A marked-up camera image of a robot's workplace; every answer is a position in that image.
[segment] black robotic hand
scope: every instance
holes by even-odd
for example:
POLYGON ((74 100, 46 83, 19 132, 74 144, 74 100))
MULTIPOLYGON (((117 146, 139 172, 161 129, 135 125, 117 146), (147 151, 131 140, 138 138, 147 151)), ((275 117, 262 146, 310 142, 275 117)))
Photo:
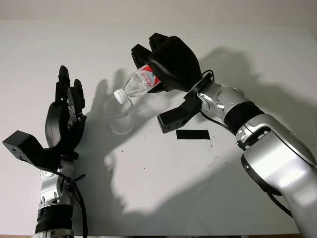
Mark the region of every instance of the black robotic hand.
POLYGON ((3 144, 19 160, 44 170, 57 170, 62 155, 78 157, 74 149, 84 132, 84 107, 80 81, 75 79, 74 86, 70 86, 68 70, 62 65, 56 83, 55 101, 49 107, 45 123, 49 148, 44 149, 34 136, 19 130, 4 140, 3 144))
POLYGON ((154 33, 150 46, 152 51, 139 44, 131 50, 136 67, 148 64, 161 80, 149 93, 173 89, 188 92, 202 78, 196 56, 178 37, 154 33))
POLYGON ((150 37, 152 51, 136 45, 132 51, 135 65, 140 68, 148 64, 161 83, 149 93, 177 89, 188 92, 185 101, 175 109, 158 115, 162 132, 184 126, 202 108, 202 101, 197 92, 211 83, 213 74, 202 76, 200 66, 192 50, 178 37, 167 37, 154 33, 150 37))

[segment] white wall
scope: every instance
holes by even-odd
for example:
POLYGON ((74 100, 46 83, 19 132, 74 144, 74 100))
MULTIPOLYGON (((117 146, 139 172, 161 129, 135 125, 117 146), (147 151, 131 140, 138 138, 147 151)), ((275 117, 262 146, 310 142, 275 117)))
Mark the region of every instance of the white wall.
POLYGON ((315 38, 316 15, 317 0, 0 0, 0 19, 304 26, 315 38))

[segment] plastic water bottle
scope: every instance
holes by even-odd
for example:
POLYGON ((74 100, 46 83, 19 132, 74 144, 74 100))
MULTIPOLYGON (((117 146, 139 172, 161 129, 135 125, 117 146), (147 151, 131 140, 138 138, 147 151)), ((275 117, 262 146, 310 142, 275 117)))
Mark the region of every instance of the plastic water bottle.
POLYGON ((132 73, 122 88, 113 93, 119 103, 123 104, 131 97, 146 94, 158 85, 160 80, 153 74, 152 69, 146 64, 132 73))

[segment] black tape strip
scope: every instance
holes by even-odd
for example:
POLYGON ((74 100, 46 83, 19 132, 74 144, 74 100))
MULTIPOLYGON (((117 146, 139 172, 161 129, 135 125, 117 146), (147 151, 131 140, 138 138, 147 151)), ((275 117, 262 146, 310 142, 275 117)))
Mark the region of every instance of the black tape strip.
POLYGON ((176 130, 179 140, 210 140, 208 130, 176 130))

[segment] robotic arm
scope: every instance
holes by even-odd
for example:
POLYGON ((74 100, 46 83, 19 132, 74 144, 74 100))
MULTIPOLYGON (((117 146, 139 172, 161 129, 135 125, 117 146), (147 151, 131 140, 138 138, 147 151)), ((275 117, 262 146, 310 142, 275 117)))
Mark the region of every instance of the robotic arm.
POLYGON ((75 79, 70 86, 68 70, 61 66, 56 83, 55 101, 50 105, 45 133, 49 148, 44 149, 37 139, 16 131, 3 141, 19 160, 40 169, 42 187, 37 225, 33 238, 72 238, 73 198, 82 209, 83 236, 87 237, 86 210, 74 179, 74 160, 85 126, 82 114, 85 99, 81 83, 75 79))
POLYGON ((180 107, 158 115, 162 132, 185 125, 194 115, 231 131, 244 151, 241 164, 249 176, 278 204, 282 195, 301 234, 317 237, 317 165, 309 149, 274 117, 262 112, 237 88, 215 83, 213 72, 201 73, 194 53, 178 37, 158 33, 150 37, 152 52, 136 45, 137 67, 148 64, 162 81, 150 93, 173 89, 188 92, 180 107))

